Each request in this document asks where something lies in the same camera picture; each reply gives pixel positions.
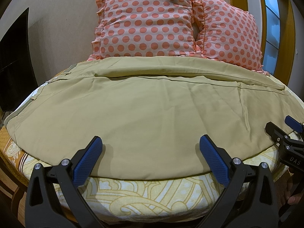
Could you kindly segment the person's hand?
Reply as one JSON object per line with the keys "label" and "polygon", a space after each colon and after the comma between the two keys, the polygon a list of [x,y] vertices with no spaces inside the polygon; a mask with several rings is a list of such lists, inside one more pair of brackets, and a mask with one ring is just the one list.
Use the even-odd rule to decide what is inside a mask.
{"label": "person's hand", "polygon": [[282,204],[289,204],[289,205],[297,205],[302,196],[303,196],[303,192],[299,193],[299,194],[292,194],[291,190],[293,188],[294,185],[298,184],[300,178],[297,174],[293,174],[287,181],[287,187],[284,191],[284,195],[281,199],[281,203]]}

